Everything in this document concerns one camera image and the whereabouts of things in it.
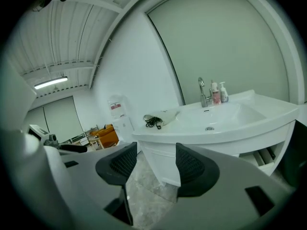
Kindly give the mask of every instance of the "towel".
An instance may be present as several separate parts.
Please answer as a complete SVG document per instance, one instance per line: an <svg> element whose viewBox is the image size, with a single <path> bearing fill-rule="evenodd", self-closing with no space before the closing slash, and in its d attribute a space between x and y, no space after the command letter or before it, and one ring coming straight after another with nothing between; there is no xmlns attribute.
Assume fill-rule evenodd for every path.
<svg viewBox="0 0 307 230"><path fill-rule="evenodd" d="M176 118L178 113L179 111L176 111L176 110L157 111L157 112L153 112L153 113L144 115L144 120L145 122L147 122L153 117L159 118L161 121L156 122L156 126L158 128L158 126L165 126L168 123L172 122Z"/></svg>

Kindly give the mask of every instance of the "ceiling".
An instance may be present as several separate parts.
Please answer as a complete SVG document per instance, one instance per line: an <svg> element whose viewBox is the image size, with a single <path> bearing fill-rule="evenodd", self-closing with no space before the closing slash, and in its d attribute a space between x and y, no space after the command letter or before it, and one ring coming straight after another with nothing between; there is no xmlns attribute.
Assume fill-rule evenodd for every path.
<svg viewBox="0 0 307 230"><path fill-rule="evenodd" d="M68 77L66 82L34 89L37 98L91 88L109 37L137 1L53 0L39 12L28 11L12 34L4 61L33 89L38 83Z"/></svg>

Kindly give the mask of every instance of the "chrome faucet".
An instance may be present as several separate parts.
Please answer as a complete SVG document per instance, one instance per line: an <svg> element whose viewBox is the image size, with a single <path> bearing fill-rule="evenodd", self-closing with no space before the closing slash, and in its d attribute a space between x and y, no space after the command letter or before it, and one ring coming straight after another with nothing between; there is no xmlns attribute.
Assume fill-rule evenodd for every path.
<svg viewBox="0 0 307 230"><path fill-rule="evenodd" d="M202 107L207 107L208 104L207 104L207 101L211 100L212 99L212 92L211 92L211 89L209 89L209 92L210 92L210 97L207 97L205 96L204 92L203 92L203 87L205 87L205 83L203 82L202 78L199 77L198 78L198 84L200 86L200 89L201 89L201 106Z"/></svg>

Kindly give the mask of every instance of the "floor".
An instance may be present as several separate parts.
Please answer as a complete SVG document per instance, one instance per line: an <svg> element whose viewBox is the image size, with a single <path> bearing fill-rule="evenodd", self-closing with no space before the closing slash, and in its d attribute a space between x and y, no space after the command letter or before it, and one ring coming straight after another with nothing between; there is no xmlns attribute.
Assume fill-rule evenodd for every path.
<svg viewBox="0 0 307 230"><path fill-rule="evenodd" d="M294 191L278 170L271 178L289 193ZM143 152L137 157L135 168L126 184L128 203L133 217L134 228L150 229L175 204L178 187L161 186L150 168Z"/></svg>

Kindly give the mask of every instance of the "fluorescent light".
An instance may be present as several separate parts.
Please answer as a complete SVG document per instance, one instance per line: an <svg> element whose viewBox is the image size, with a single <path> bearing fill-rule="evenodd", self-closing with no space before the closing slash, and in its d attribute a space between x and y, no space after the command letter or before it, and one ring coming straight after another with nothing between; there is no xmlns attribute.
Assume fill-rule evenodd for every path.
<svg viewBox="0 0 307 230"><path fill-rule="evenodd" d="M64 82L64 81L67 81L67 77L62 77L62 78L58 78L58 79L49 80L49 81L46 81L46 82L43 82L43 83L39 83L37 85L34 85L34 88L39 90L39 89L44 88L46 86L56 84L58 82Z"/></svg>

